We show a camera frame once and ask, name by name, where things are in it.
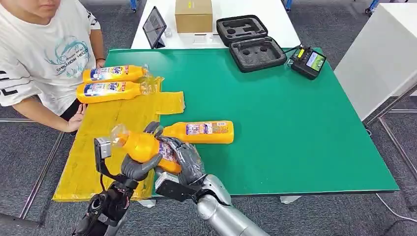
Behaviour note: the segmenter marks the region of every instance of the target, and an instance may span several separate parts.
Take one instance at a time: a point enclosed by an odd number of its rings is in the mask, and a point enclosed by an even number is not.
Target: detergent bottle
[[[181,166],[177,163],[172,148],[158,141],[153,134],[130,132],[123,124],[119,124],[113,128],[110,139],[113,145],[121,147],[138,162],[147,162],[154,155],[161,153],[162,159],[158,166],[172,174],[181,172]]]
[[[105,82],[94,84],[81,84],[76,89],[76,96],[82,103],[107,102],[119,99],[132,99],[137,95],[147,95],[159,91],[162,77],[142,78],[140,83]]]
[[[177,122],[165,127],[162,135],[191,144],[230,144],[234,138],[233,122]]]
[[[83,83],[102,83],[119,81],[136,81],[148,76],[148,66],[112,66],[98,69],[89,69],[83,72]]]
[[[107,82],[81,84],[77,87],[76,95],[80,102],[89,104],[107,102],[119,99],[132,99],[145,93],[146,88],[134,82]]]

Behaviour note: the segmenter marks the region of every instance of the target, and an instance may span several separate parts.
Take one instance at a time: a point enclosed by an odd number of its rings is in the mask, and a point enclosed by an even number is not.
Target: white table
[[[417,3],[379,4],[334,70],[361,120],[417,83],[416,13]]]
[[[256,15],[259,17],[268,29],[268,35],[275,39],[282,48],[291,48],[300,44],[297,33],[280,0],[211,0],[211,4],[213,8],[213,32],[207,32],[206,35],[195,35],[194,33],[177,33],[175,0],[148,0],[131,48],[150,48],[142,27],[154,6],[158,8],[167,27],[172,31],[172,36],[169,38],[162,35],[165,49],[225,48],[217,35],[216,20],[240,15]]]

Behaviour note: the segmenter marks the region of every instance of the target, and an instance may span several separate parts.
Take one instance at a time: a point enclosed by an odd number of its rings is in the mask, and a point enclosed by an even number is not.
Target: white t-shirt
[[[22,21],[0,4],[0,104],[38,95],[61,115],[75,100],[82,72],[95,68],[91,30],[100,24],[78,0],[62,0],[48,25]]]

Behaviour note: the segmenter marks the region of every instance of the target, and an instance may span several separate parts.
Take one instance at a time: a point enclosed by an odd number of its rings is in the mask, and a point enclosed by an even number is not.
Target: green table
[[[310,81],[286,65],[241,73],[227,49],[113,50],[107,66],[148,64],[184,91],[178,121],[232,120],[230,145],[196,145],[232,195],[399,190],[330,65]]]

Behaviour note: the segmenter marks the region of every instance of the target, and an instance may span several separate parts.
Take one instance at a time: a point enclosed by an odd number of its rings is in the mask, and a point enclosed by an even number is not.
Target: human hand
[[[106,63],[106,60],[105,59],[97,59],[95,61],[95,63],[96,63],[97,69],[103,68],[104,67],[104,64]]]
[[[78,128],[81,125],[81,122],[83,121],[84,112],[86,111],[86,109],[87,109],[87,106],[85,104],[80,104],[78,106],[78,110],[75,113],[75,115],[71,117],[71,119],[69,119],[65,132],[70,133],[75,130],[78,130]]]

